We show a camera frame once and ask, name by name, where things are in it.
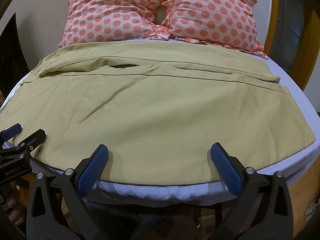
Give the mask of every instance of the wall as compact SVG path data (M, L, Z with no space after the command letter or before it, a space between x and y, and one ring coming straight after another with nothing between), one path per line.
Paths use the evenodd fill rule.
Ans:
M320 52L316 60L315 67L308 81L304 94L309 99L315 110L320 112Z
M58 49L68 16L68 0L13 0L0 20L0 33L15 12L22 52L31 70Z
M258 0L253 6L253 17L257 23L257 38L262 45L266 42L271 15L272 0Z

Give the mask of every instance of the bed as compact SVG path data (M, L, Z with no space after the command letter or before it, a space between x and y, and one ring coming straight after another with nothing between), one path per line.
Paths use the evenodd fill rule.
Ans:
M275 62L271 59L264 60L257 56L251 57L256 57L259 60L265 61L268 64L270 71L274 75L281 77L280 85L288 87L292 97L296 101L316 137L316 141L307 148L258 171L263 174L273 174L275 171L280 170L287 178L288 185L291 185L314 163L320 153L320 118L300 88ZM10 100L15 90L17 90L19 83L12 90L3 107ZM35 173L45 172L48 175L55 172L62 173L61 170L46 166L35 159L32 159L32 167L33 172ZM87 197L88 200L99 203L139 204L153 207L167 206L181 202L208 206L233 198L234 196L228 192L228 189L221 181L190 186L167 187L124 185L120 183L98 181L94 186L92 193Z

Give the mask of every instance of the polka dot pillow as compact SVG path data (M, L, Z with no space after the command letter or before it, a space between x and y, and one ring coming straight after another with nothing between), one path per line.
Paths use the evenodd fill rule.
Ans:
M172 38L223 46L267 58L256 35L257 0L164 0L163 25Z
M59 47L75 43L132 38L167 40L155 25L162 0L69 0L68 20Z

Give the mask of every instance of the textured blue pad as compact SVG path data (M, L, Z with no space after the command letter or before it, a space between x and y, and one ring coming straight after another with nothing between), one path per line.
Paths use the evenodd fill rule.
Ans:
M22 127L19 123L15 124L14 126L8 128L2 133L1 140L4 142L9 141L11 138L15 137L19 133L21 133Z
M77 193L80 198L89 195L109 158L108 148L103 145L78 179Z
M230 193L239 197L242 193L242 179L216 143L211 147L211 159Z

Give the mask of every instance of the bed sheet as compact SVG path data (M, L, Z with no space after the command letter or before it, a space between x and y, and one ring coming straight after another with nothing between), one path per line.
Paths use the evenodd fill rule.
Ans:
M269 175L272 175L275 171L282 171L287 179L288 186L290 186L310 168L320 153L320 118L301 89L283 69L281 69L271 59L264 60L257 56L252 57L265 61L271 72L274 75L281 77L280 85L288 87L292 97L297 102L301 112L316 136L316 141L307 148L278 163L258 171L258 173ZM20 81L17 84L6 101L10 99L21 83L22 82ZM44 172L47 175L53 175L54 173L61 174L63 172L52 167L45 166L35 159L31 160L31 165L33 167L33 172L35 173ZM97 181L94 185L93 191L88 197L86 197L88 200L99 203L138 204L152 207L168 206L170 204L181 202L195 205L213 205L233 198L235 198L235 196L229 193L223 181L191 186L167 187L124 185Z

